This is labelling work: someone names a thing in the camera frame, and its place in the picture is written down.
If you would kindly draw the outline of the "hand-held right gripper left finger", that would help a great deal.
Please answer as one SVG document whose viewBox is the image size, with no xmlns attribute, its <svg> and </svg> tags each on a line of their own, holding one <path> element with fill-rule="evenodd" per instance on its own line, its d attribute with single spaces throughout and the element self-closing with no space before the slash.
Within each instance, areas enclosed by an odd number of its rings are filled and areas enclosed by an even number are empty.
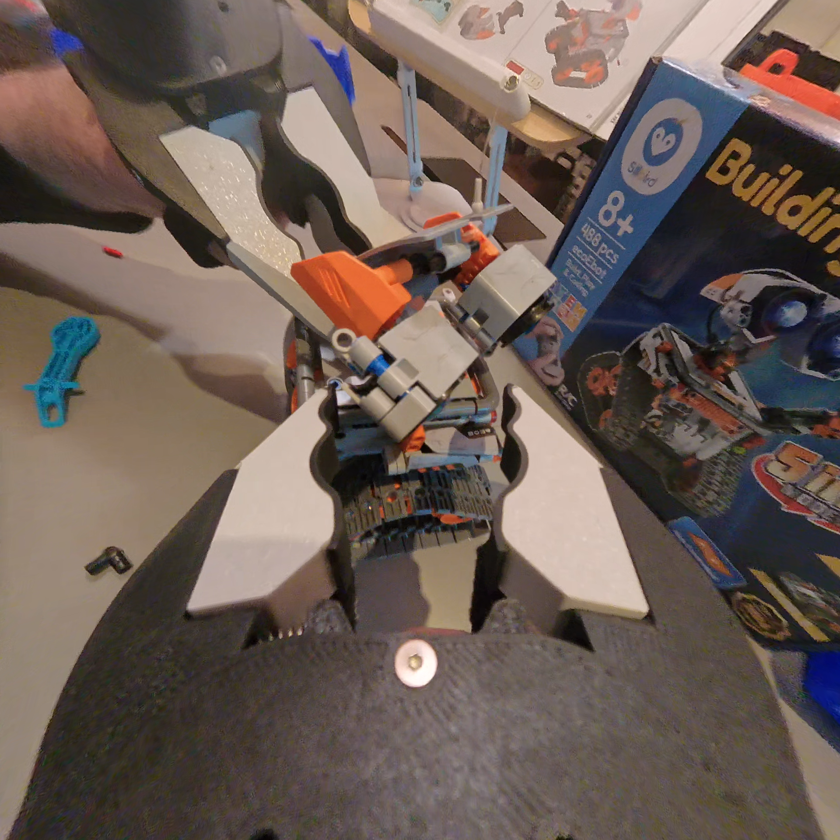
<svg viewBox="0 0 840 840">
<path fill-rule="evenodd" d="M 191 617 L 251 609 L 304 621 L 331 597 L 348 607 L 348 536 L 334 392 L 316 392 L 240 463 L 188 601 Z"/>
</svg>

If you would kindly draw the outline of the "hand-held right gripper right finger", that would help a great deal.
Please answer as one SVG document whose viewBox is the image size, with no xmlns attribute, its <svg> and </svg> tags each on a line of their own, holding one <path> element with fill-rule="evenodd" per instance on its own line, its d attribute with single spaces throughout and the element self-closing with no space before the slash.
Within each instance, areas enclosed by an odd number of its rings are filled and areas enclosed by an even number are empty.
<svg viewBox="0 0 840 840">
<path fill-rule="evenodd" d="M 506 385 L 495 586 L 532 621 L 650 613 L 598 460 L 520 386 Z"/>
</svg>

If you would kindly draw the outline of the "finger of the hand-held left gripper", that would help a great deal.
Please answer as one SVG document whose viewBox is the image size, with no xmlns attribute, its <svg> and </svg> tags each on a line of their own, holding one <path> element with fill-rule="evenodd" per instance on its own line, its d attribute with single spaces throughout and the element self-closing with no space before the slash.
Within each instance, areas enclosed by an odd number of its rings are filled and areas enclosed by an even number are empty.
<svg viewBox="0 0 840 840">
<path fill-rule="evenodd" d="M 325 315 L 291 278 L 298 242 L 266 210 L 261 190 L 265 149 L 255 110 L 161 133 L 163 146 L 196 189 L 226 237 L 229 261 L 307 325 Z"/>
<path fill-rule="evenodd" d="M 328 234 L 352 253 L 383 245 L 383 208 L 373 181 L 314 87 L 287 95 L 280 136 L 301 162 L 304 205 L 321 249 Z"/>
</svg>

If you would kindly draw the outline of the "grey orange tracked toy robot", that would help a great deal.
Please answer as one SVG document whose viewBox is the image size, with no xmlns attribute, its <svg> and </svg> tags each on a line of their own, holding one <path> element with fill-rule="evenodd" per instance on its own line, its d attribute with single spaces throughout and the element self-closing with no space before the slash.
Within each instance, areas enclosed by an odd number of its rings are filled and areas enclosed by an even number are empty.
<svg viewBox="0 0 840 840">
<path fill-rule="evenodd" d="M 456 299 L 481 269 L 499 256 L 474 224 L 443 237 L 404 240 L 360 256 L 377 266 L 389 256 L 416 251 L 442 253 L 429 273 L 406 284 L 411 294 L 407 314 L 426 302 Z M 298 373 L 311 370 L 313 387 L 336 382 L 339 425 L 335 434 L 341 466 L 333 486 L 343 504 L 345 527 L 353 544 L 372 550 L 377 543 L 408 540 L 415 532 L 466 532 L 489 528 L 490 482 L 483 463 L 498 461 L 501 449 L 492 425 L 499 391 L 485 355 L 479 353 L 447 401 L 411 439 L 392 440 L 343 389 L 361 378 L 332 351 L 334 373 L 324 374 L 329 342 L 293 319 L 285 349 L 286 388 L 291 413 L 298 408 Z"/>
</svg>

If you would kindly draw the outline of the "grey orange toy robot arm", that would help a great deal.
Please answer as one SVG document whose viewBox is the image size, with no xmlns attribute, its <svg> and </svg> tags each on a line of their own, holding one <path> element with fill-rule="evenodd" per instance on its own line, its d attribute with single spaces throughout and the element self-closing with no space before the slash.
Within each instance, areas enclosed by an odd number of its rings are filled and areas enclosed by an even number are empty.
<svg viewBox="0 0 840 840">
<path fill-rule="evenodd" d="M 555 280 L 526 246 L 514 245 L 482 269 L 446 309 L 478 352 L 489 354 L 537 325 L 551 309 Z"/>
<path fill-rule="evenodd" d="M 479 355 L 438 303 L 407 314 L 406 284 L 438 262 L 442 253 L 416 251 L 373 266 L 336 251 L 290 269 L 326 316 L 334 352 L 361 378 L 343 389 L 399 444 L 446 403 Z"/>
</svg>

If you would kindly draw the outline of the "person's left hand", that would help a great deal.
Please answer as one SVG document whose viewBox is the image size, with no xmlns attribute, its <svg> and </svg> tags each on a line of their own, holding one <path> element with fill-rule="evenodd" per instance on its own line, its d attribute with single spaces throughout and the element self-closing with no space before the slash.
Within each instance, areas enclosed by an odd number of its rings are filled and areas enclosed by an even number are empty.
<svg viewBox="0 0 840 840">
<path fill-rule="evenodd" d="M 141 228 L 165 207 L 122 162 L 95 110 L 57 57 L 43 18 L 2 19 L 2 216 Z"/>
</svg>

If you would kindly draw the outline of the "blue plastic bin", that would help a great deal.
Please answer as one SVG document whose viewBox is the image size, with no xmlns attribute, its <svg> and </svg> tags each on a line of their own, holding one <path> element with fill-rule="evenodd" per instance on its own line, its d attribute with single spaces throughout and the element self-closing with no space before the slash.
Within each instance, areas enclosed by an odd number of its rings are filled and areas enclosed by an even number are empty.
<svg viewBox="0 0 840 840">
<path fill-rule="evenodd" d="M 308 38 L 322 58 L 325 59 L 333 74 L 338 79 L 349 103 L 353 105 L 356 95 L 348 46 L 342 45 L 340 49 L 331 49 L 320 38 L 314 36 L 309 36 Z"/>
<path fill-rule="evenodd" d="M 839 651 L 813 652 L 805 658 L 803 688 L 817 706 L 839 725 Z"/>
</svg>

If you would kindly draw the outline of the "black angled connector pin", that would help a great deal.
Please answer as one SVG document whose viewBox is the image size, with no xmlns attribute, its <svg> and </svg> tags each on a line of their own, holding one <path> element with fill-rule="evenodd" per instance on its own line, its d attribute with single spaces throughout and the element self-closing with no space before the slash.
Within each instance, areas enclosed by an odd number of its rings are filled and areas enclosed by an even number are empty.
<svg viewBox="0 0 840 840">
<path fill-rule="evenodd" d="M 120 547 L 109 546 L 103 549 L 94 560 L 86 563 L 84 569 L 90 577 L 99 576 L 106 571 L 122 575 L 133 569 L 133 563 Z"/>
</svg>

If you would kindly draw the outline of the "white articulated holder stand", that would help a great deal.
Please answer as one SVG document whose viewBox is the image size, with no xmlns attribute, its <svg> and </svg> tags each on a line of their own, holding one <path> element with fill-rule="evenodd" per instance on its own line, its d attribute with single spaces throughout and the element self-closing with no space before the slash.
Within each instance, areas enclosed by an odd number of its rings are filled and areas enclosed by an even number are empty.
<svg viewBox="0 0 840 840">
<path fill-rule="evenodd" d="M 366 2 L 371 39 L 397 59 L 397 82 L 401 90 L 406 134 L 409 204 L 407 218 L 423 224 L 431 214 L 424 196 L 424 164 L 420 149 L 417 114 L 417 75 L 421 74 L 489 122 L 489 165 L 479 177 L 472 207 L 485 211 L 482 223 L 488 237 L 495 232 L 501 208 L 501 175 L 506 156 L 508 131 L 514 122 L 530 113 L 530 97 L 514 71 L 473 49 L 460 46 L 434 26 L 427 10 L 412 2 Z"/>
</svg>

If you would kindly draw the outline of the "blue robot kit box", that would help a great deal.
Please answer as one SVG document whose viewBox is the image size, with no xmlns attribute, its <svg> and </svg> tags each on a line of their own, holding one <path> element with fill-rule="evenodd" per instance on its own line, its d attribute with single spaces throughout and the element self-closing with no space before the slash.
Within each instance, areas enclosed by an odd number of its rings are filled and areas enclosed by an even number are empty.
<svg viewBox="0 0 840 840">
<path fill-rule="evenodd" d="M 748 632 L 838 650 L 838 121 L 651 59 L 520 356 Z"/>
</svg>

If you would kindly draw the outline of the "blue plastic brick separator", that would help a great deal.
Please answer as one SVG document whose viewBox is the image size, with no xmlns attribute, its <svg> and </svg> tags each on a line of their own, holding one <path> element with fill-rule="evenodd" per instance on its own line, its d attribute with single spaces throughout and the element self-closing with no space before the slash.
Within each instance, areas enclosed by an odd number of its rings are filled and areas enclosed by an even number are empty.
<svg viewBox="0 0 840 840">
<path fill-rule="evenodd" d="M 83 360 L 97 346 L 100 331 L 88 317 L 70 317 L 50 332 L 50 355 L 34 383 L 23 385 L 32 393 L 40 425 L 61 427 L 67 420 L 67 400 L 80 392 L 76 376 Z"/>
</svg>

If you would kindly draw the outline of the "white instruction booklet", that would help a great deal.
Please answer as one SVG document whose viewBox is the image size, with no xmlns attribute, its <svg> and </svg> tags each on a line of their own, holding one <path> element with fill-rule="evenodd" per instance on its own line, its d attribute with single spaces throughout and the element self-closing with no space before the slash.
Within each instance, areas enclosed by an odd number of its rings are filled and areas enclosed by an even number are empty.
<svg viewBox="0 0 840 840">
<path fill-rule="evenodd" d="M 594 133 L 700 1 L 410 1 L 446 47 L 520 76 L 531 100 Z"/>
</svg>

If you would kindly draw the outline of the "orange plastic crate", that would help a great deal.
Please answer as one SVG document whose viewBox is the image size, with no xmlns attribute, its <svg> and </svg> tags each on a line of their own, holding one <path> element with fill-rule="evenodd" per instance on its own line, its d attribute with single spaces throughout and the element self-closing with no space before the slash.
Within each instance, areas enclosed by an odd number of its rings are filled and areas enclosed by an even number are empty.
<svg viewBox="0 0 840 840">
<path fill-rule="evenodd" d="M 795 54 L 788 49 L 777 49 L 761 61 L 744 60 L 734 69 L 790 98 L 817 100 L 838 95 L 839 62 L 819 52 Z"/>
</svg>

